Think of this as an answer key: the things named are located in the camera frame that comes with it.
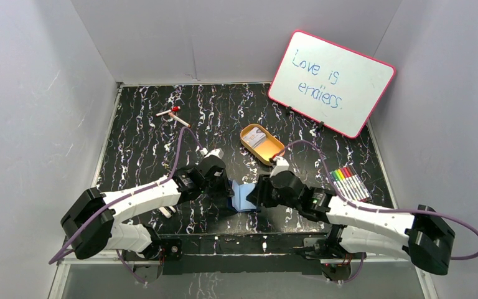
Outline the blue leather card holder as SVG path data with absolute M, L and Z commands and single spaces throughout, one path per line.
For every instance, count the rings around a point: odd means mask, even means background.
M 257 205 L 250 202 L 247 197 L 254 191 L 256 184 L 238 184 L 235 180 L 229 180 L 233 195 L 227 199 L 227 208 L 233 212 L 253 212 Z

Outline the silver credit card stack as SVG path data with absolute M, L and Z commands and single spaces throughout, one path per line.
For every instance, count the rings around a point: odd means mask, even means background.
M 256 148 L 266 141 L 266 133 L 259 127 L 253 127 L 244 137 L 245 142 L 251 147 Z

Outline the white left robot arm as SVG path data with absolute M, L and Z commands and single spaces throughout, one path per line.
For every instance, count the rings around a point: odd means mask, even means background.
M 172 176 L 127 190 L 102 193 L 97 187 L 82 192 L 60 223 L 67 244 L 56 260 L 69 253 L 79 260 L 103 250 L 130 250 L 145 259 L 156 258 L 165 247 L 150 227 L 127 224 L 146 212 L 174 207 L 199 196 L 233 195 L 221 158 L 209 154 L 200 163 L 177 169 Z

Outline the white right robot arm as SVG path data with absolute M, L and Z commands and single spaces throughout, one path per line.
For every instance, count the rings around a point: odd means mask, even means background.
M 432 274 L 448 274 L 455 232 L 428 206 L 398 212 L 345 200 L 334 191 L 307 186 L 291 171 L 260 175 L 246 199 L 257 207 L 290 207 L 309 221 L 329 224 L 326 240 L 305 253 L 311 259 L 373 253 L 410 260 Z

